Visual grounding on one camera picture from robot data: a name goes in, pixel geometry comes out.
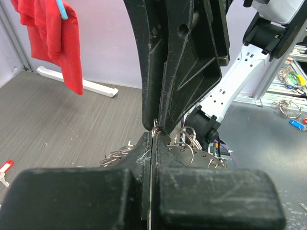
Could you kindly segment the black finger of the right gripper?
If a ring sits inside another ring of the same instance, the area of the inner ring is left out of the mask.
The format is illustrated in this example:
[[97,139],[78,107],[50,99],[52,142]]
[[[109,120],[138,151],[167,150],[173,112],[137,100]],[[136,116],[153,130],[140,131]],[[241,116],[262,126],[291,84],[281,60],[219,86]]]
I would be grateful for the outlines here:
[[168,0],[168,54],[158,127],[169,134],[221,79],[208,0]]
[[142,124],[151,130],[158,118],[167,59],[168,22],[164,0],[125,0],[132,25],[142,79]]

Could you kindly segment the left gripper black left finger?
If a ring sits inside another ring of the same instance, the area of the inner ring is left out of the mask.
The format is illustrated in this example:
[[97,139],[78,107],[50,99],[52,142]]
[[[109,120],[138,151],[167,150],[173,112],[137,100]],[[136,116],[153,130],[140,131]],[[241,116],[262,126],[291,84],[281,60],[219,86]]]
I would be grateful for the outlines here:
[[143,133],[113,167],[37,168],[21,172],[0,209],[3,230],[145,230],[148,177],[137,163],[150,151]]

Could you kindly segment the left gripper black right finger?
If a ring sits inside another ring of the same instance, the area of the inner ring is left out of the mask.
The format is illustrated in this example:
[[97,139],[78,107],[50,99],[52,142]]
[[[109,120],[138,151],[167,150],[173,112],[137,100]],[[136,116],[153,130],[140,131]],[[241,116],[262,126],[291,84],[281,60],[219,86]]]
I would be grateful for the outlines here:
[[161,135],[152,143],[153,230],[282,230],[286,216],[259,170],[184,166]]

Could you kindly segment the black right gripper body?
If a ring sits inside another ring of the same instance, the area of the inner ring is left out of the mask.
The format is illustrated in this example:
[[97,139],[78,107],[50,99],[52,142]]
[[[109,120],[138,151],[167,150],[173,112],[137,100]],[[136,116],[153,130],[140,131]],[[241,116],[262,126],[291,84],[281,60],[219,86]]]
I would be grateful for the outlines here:
[[217,51],[219,64],[225,67],[230,61],[230,39],[227,27],[226,15],[231,5],[230,0],[206,0],[209,7],[209,16],[213,38]]

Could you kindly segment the metal disc with keyrings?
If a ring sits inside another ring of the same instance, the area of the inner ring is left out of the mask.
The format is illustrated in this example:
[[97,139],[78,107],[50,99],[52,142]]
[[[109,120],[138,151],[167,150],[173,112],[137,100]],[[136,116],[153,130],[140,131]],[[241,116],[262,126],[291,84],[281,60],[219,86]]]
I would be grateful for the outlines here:
[[107,153],[100,161],[101,168],[116,165],[148,166],[150,169],[162,167],[196,167],[206,169],[226,169],[227,159],[220,155],[221,143],[215,140],[213,151],[202,148],[196,139],[196,130],[190,126],[181,127],[174,138],[161,138],[161,132],[154,127],[145,132],[136,144],[128,142],[126,146]]

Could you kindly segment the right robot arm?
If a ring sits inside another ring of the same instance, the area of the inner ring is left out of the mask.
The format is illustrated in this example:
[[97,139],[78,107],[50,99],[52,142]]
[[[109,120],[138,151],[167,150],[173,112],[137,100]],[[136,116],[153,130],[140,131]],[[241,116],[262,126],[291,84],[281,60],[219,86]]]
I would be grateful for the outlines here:
[[246,82],[289,49],[307,20],[304,0],[246,0],[256,14],[229,71],[229,0],[127,0],[142,78],[142,124],[170,134],[180,122],[209,144]]

